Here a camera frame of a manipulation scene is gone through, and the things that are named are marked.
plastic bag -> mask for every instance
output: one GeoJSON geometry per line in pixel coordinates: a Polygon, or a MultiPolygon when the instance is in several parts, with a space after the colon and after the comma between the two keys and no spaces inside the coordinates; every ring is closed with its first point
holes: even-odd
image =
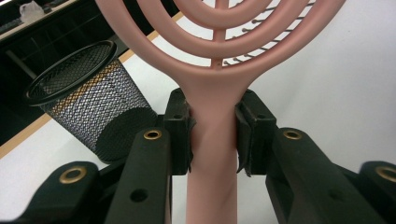
{"type": "Polygon", "coordinates": [[[21,21],[31,23],[44,16],[44,10],[35,1],[20,6],[21,21]]]}

black mesh pen holder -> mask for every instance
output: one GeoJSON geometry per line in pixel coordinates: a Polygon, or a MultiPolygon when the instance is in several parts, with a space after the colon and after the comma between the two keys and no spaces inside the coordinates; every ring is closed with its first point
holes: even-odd
{"type": "Polygon", "coordinates": [[[118,59],[116,45],[101,41],[43,72],[24,95],[66,128],[101,161],[126,157],[134,136],[155,125],[157,114],[118,59]]]}

vented hairbrush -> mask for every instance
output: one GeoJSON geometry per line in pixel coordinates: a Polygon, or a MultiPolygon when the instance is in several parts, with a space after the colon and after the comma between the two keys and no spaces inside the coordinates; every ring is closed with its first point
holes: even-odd
{"type": "Polygon", "coordinates": [[[182,62],[154,46],[123,0],[96,0],[110,26],[140,58],[183,90],[196,125],[188,177],[187,223],[236,223],[236,127],[234,106],[261,74],[308,44],[345,0],[174,0],[189,20],[213,30],[203,39],[180,28],[159,0],[137,0],[152,27],[169,43],[210,59],[206,66],[182,62]],[[228,37],[227,30],[254,27],[228,37]]]}

gold grommet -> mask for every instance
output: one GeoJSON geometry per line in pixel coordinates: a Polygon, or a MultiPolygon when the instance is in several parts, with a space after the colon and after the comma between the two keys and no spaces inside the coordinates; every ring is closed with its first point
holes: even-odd
{"type": "Polygon", "coordinates": [[[73,166],[72,168],[64,171],[61,176],[59,177],[59,181],[63,184],[73,184],[78,182],[80,179],[84,178],[84,176],[87,174],[87,169],[84,166],[73,166]],[[69,175],[72,172],[78,172],[78,175],[69,177],[69,175]]]}
{"type": "Polygon", "coordinates": [[[144,137],[148,140],[156,140],[161,138],[161,136],[163,136],[163,133],[160,130],[150,130],[144,134],[144,137]]]}
{"type": "Polygon", "coordinates": [[[303,137],[299,132],[294,130],[286,130],[283,132],[283,135],[291,140],[299,140],[303,137]]]}
{"type": "Polygon", "coordinates": [[[375,171],[382,178],[387,179],[393,183],[396,183],[396,169],[388,166],[378,166],[375,168],[375,171]]]}

mesh cup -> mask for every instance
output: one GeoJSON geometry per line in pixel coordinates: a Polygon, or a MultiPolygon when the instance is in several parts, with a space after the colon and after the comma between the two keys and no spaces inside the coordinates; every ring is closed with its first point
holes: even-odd
{"type": "Polygon", "coordinates": [[[38,105],[101,161],[126,157],[134,135],[155,125],[151,109],[118,59],[101,41],[66,56],[41,74],[24,100],[38,105]]]}

